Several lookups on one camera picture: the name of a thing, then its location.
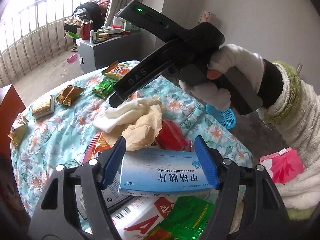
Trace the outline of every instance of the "black cuff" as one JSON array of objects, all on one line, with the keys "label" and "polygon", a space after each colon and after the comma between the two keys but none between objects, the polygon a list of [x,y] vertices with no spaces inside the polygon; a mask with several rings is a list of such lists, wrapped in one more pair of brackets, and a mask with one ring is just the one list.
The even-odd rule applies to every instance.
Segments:
[{"label": "black cuff", "polygon": [[263,101],[262,106],[265,108],[269,108],[277,101],[277,99],[281,95],[283,90],[283,80],[280,71],[275,65],[273,65],[266,59],[263,59],[263,62],[266,64],[266,66],[258,96]]}]

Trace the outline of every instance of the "pink fabric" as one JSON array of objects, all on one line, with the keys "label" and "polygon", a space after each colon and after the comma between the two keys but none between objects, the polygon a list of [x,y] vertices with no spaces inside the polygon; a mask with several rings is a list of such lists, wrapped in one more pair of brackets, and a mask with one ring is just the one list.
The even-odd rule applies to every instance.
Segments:
[{"label": "pink fabric", "polygon": [[260,164],[265,166],[274,183],[286,183],[304,172],[304,165],[296,150],[286,149],[287,152],[279,155],[279,152],[260,158]]}]

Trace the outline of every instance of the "hand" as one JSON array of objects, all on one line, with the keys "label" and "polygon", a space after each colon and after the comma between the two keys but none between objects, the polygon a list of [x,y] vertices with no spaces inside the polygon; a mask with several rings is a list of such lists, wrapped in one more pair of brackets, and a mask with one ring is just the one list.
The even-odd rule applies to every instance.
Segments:
[{"label": "hand", "polygon": [[[262,57],[234,44],[226,45],[212,55],[208,64],[207,78],[217,79],[233,66],[240,70],[252,84],[254,91],[258,93],[264,71]],[[230,92],[224,88],[218,89],[212,82],[195,87],[182,81],[179,81],[179,84],[186,93],[191,92],[195,97],[220,111],[230,107]]]}]

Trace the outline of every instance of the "white tag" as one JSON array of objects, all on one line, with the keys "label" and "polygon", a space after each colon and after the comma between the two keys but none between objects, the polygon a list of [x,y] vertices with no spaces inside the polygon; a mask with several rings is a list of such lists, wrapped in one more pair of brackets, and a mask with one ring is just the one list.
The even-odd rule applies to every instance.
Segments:
[{"label": "white tag", "polygon": [[283,148],[280,152],[279,152],[279,155],[283,155],[287,152],[287,150],[285,148]]}]

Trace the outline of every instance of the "green package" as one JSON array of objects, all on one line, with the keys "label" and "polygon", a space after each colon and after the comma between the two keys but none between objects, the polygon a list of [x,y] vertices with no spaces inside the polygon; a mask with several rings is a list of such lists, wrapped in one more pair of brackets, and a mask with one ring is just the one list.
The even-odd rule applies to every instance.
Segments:
[{"label": "green package", "polygon": [[116,82],[104,80],[100,82],[98,85],[96,85],[94,88],[92,88],[92,93],[102,97],[103,99],[106,99],[113,90],[113,86],[115,84]]},{"label": "green package", "polygon": [[207,225],[214,205],[194,196],[179,197],[170,214],[145,240],[196,240]]}]

